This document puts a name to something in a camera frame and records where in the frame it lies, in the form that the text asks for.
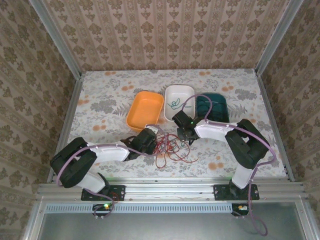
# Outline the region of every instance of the patterned wallpaper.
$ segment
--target patterned wallpaper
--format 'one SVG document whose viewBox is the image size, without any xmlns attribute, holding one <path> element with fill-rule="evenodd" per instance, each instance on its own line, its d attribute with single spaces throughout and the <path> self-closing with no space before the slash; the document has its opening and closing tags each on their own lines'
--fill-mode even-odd
<svg viewBox="0 0 320 240">
<path fill-rule="evenodd" d="M 254 68 L 289 0 L 43 0 L 83 72 Z"/>
<path fill-rule="evenodd" d="M 0 0 L 0 239 L 18 239 L 50 158 L 74 79 L 26 0 Z"/>
<path fill-rule="evenodd" d="M 305 0 L 262 74 L 296 177 L 320 220 L 320 1 Z"/>
</svg>

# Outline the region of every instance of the floral tablecloth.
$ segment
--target floral tablecloth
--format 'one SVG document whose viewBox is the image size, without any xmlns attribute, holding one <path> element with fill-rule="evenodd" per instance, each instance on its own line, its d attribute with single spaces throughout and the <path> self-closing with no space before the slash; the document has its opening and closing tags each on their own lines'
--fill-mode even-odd
<svg viewBox="0 0 320 240">
<path fill-rule="evenodd" d="M 252 69 L 188 69 L 91 71 L 84 77 L 68 141 L 83 137 L 91 143 L 114 143 L 136 132 L 126 125 L 126 116 L 137 93 L 150 91 L 164 96 L 170 85 L 191 86 L 196 94 L 220 93 L 227 101 L 231 123 L 249 119 L 261 131 L 278 155 L 273 165 L 261 167 L 258 177 L 285 177 L 284 166 Z M 163 109 L 158 121 L 168 133 L 177 133 L 173 122 L 165 120 Z M 108 161 L 95 164 L 93 170 L 106 177 L 231 177 L 237 162 L 229 146 L 213 139 L 198 139 L 190 147 L 188 161 L 167 159 L 164 168 L 157 168 L 155 157 L 140 156 L 136 160 Z M 268 152 L 262 161 L 271 159 Z M 164 164 L 163 156 L 158 165 Z"/>
</svg>

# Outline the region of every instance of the red wire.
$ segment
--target red wire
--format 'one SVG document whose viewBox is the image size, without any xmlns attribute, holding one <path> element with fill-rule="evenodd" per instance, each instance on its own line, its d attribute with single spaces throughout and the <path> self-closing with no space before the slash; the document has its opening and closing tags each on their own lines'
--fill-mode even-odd
<svg viewBox="0 0 320 240">
<path fill-rule="evenodd" d="M 188 161 L 186 160 L 186 158 L 189 156 L 190 154 L 190 147 L 188 144 L 186 144 L 184 141 L 181 141 L 177 135 L 175 134 L 167 134 L 167 145 L 164 146 L 165 143 L 165 136 L 163 134 L 160 134 L 157 136 L 156 138 L 156 146 L 155 146 L 155 150 L 154 153 L 159 153 L 161 151 L 161 149 L 164 148 L 164 155 L 163 155 L 163 160 L 164 160 L 164 164 L 163 166 L 159 166 L 158 165 L 158 155 L 155 157 L 155 165 L 158 169 L 163 169 L 166 165 L 167 165 L 167 159 L 166 159 L 166 155 L 169 156 L 169 158 L 172 161 L 182 161 L 185 162 L 187 164 L 191 164 L 194 163 L 196 161 L 199 160 L 199 158 L 197 158 L 194 161 Z M 177 153 L 180 151 L 180 147 L 179 144 L 177 143 L 177 140 L 180 141 L 181 143 L 184 143 L 184 146 L 186 146 L 187 149 L 187 154 L 185 156 L 180 156 Z"/>
</svg>

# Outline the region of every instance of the white tray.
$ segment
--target white tray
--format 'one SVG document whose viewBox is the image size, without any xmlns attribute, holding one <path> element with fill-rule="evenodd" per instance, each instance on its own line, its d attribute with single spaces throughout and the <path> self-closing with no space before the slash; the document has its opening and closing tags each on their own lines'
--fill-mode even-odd
<svg viewBox="0 0 320 240">
<path fill-rule="evenodd" d="M 172 117 L 182 109 L 184 102 L 195 95 L 195 90 L 187 85 L 171 85 L 165 90 L 164 95 L 164 117 L 170 122 L 173 122 Z M 183 111 L 192 119 L 196 115 L 195 98 L 191 98 Z"/>
</svg>

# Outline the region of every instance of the orange tray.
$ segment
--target orange tray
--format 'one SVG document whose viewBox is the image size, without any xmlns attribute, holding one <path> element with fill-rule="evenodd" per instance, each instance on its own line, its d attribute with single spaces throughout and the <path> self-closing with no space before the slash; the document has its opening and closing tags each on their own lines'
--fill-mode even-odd
<svg viewBox="0 0 320 240">
<path fill-rule="evenodd" d="M 163 105 L 162 95 L 149 91 L 139 92 L 126 117 L 126 124 L 136 132 L 141 132 L 147 124 L 157 124 Z"/>
</svg>

